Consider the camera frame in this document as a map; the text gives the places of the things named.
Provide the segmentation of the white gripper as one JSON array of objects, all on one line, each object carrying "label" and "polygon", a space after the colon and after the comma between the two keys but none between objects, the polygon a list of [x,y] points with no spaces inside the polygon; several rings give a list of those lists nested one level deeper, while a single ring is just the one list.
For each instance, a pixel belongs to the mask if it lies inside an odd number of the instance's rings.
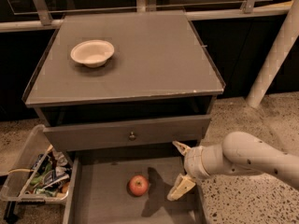
[{"label": "white gripper", "polygon": [[172,144],[182,156],[185,156],[184,169],[187,175],[178,175],[174,186],[167,194],[168,201],[176,201],[181,198],[196,185],[195,180],[209,178],[209,174],[203,164],[202,154],[204,149],[202,147],[190,148],[179,141],[173,141]]}]

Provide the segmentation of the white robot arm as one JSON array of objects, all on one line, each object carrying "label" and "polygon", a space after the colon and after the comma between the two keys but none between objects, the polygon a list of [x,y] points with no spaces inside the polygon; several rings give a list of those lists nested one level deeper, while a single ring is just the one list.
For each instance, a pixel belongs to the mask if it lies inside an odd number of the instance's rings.
[{"label": "white robot arm", "polygon": [[244,132],[225,136],[220,144],[189,147],[179,141],[173,145],[184,157],[185,175],[179,174],[167,199],[175,201],[200,180],[213,175],[255,175],[266,173],[299,189],[299,157],[271,147]]}]

